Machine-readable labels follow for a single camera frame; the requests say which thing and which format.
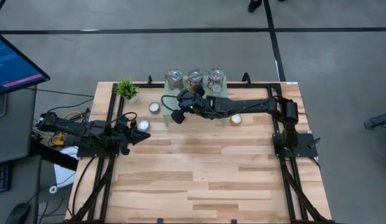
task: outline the glass jar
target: glass jar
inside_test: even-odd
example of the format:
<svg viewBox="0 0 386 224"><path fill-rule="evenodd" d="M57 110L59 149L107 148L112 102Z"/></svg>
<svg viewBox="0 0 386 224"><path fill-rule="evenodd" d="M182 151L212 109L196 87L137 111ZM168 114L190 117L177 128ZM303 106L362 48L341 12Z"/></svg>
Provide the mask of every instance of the glass jar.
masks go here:
<svg viewBox="0 0 386 224"><path fill-rule="evenodd" d="M211 69L208 76L207 87L215 93L219 93L224 85L224 72L220 68Z"/></svg>
<svg viewBox="0 0 386 224"><path fill-rule="evenodd" d="M194 87L197 85L203 85L204 74L200 69L192 69L187 74L187 80L189 81L189 90L194 91Z"/></svg>
<svg viewBox="0 0 386 224"><path fill-rule="evenodd" d="M166 73L166 81L171 90L183 89L183 74L179 69L172 69Z"/></svg>

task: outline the black shoe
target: black shoe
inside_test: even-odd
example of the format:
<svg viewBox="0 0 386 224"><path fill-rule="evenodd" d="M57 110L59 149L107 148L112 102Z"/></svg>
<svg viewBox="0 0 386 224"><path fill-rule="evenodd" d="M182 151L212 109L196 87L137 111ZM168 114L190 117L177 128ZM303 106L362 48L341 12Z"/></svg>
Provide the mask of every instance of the black shoe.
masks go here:
<svg viewBox="0 0 386 224"><path fill-rule="evenodd" d="M251 0L250 4L248 5L248 12L253 13L258 7L260 7L262 4L262 0Z"/></svg>

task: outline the monitor screen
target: monitor screen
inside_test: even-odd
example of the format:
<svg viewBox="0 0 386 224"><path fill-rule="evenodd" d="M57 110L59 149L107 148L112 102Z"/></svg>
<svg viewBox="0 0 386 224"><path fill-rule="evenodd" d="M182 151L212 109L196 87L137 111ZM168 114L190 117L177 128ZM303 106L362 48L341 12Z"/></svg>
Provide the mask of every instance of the monitor screen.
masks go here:
<svg viewBox="0 0 386 224"><path fill-rule="evenodd" d="M0 95L49 80L49 76L0 36Z"/></svg>

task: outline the tea light candle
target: tea light candle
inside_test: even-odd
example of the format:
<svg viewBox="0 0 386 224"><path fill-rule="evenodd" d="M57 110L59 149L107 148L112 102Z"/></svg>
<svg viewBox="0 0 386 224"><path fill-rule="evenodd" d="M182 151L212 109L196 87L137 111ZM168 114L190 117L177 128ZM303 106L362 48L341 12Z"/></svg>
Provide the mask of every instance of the tea light candle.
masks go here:
<svg viewBox="0 0 386 224"><path fill-rule="evenodd" d="M151 103L149 105L149 111L151 114L158 114L160 112L160 104L158 103Z"/></svg>
<svg viewBox="0 0 386 224"><path fill-rule="evenodd" d="M138 124L138 130L148 132L150 130L149 121L146 121L146 120L140 121Z"/></svg>
<svg viewBox="0 0 386 224"><path fill-rule="evenodd" d="M235 114L230 118L230 124L233 126L238 126L242 123L242 116L240 114Z"/></svg>

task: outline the wooden table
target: wooden table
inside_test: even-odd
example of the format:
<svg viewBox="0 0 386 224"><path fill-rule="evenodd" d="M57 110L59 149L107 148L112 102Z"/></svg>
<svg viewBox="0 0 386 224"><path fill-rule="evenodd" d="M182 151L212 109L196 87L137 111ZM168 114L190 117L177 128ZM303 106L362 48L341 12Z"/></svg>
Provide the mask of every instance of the wooden table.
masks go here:
<svg viewBox="0 0 386 224"><path fill-rule="evenodd" d="M98 83L91 120L106 120L112 86L113 82ZM281 83L281 87L283 96L297 102L299 112L304 112L298 85ZM241 126L222 127L217 120L188 114L186 122L171 121L167 128L161 113L151 115L148 110L151 102L160 101L162 93L162 88L140 88L139 100L124 105L124 113L134 111L138 121L149 120L151 138L131 146L130 155L116 159L106 222L156 223L157 218L166 223L290 222L280 162L271 140L271 116L242 114ZM260 88L230 88L228 95L233 100L268 97ZM309 130L305 115L299 116L296 129L301 133ZM89 160L78 164L72 196ZM92 191L97 160L83 177L77 208ZM323 216L331 218L319 167L308 158L297 158L297 162L304 193ZM96 203L96 218L101 198Z"/></svg>

